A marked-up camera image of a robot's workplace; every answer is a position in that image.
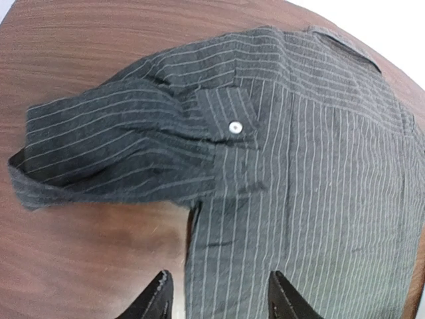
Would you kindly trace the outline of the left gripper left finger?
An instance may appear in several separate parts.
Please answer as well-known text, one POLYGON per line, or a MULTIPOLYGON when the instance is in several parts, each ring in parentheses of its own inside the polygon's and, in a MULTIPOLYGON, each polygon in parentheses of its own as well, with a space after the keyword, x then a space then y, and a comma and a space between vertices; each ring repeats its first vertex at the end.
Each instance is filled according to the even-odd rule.
POLYGON ((117 319, 171 319, 172 307, 173 277, 162 270, 117 319))

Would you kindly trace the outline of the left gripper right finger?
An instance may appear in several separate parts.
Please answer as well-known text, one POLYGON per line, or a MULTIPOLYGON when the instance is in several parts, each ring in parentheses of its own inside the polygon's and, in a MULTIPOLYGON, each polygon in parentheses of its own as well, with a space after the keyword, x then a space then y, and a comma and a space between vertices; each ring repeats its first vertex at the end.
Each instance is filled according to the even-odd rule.
POLYGON ((268 318, 310 319, 316 318, 316 311, 280 271, 272 271, 268 279, 268 318))

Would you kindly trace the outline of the black pinstriped long sleeve shirt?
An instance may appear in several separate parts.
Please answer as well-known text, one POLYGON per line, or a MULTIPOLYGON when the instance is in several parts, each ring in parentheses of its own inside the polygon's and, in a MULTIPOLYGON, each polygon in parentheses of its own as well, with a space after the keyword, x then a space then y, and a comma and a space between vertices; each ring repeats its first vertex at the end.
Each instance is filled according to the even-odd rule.
POLYGON ((316 318, 400 318, 424 224, 424 134, 367 54, 258 27, 144 57, 32 106, 21 203, 194 215, 188 318, 266 318, 280 271, 316 318))

